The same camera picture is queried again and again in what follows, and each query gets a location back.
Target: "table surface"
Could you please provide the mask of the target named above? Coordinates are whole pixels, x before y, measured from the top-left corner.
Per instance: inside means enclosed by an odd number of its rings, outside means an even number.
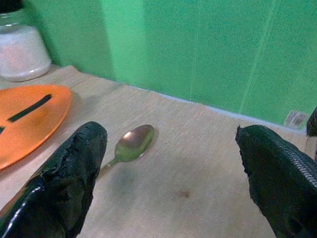
[[[73,93],[59,129],[23,160],[0,172],[0,208],[80,125],[97,121],[108,132],[102,167],[113,158],[119,138],[142,124],[156,129],[155,143],[140,159],[119,163],[97,179],[94,199],[79,238],[273,238],[249,197],[235,119],[201,104],[53,67],[22,85],[65,85]],[[314,151],[305,135],[269,126],[301,151]]]

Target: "black stripe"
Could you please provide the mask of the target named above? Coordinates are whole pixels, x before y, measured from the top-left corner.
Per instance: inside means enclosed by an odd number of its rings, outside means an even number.
[[[32,106],[28,107],[27,109],[15,114],[14,116],[10,117],[8,121],[15,122],[16,120],[19,120],[20,118],[24,117],[28,113],[34,111],[36,108],[39,108],[41,105],[46,103],[49,99],[52,98],[51,94],[47,94],[44,98],[33,104]]]

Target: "spoon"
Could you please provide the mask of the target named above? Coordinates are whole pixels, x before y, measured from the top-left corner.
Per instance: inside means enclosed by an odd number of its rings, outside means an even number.
[[[130,162],[141,157],[149,148],[154,137],[151,125],[142,125],[126,133],[115,145],[114,159],[108,162],[102,170],[107,170],[118,162]]]

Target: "green backdrop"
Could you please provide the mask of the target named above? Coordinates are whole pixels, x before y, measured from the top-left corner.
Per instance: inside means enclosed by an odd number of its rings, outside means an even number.
[[[317,106],[315,0],[27,0],[58,65],[283,124]]]

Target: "jar lid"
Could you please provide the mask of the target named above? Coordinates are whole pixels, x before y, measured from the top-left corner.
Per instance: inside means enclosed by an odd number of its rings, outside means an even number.
[[[18,11],[22,7],[22,0],[0,0],[0,13]]]

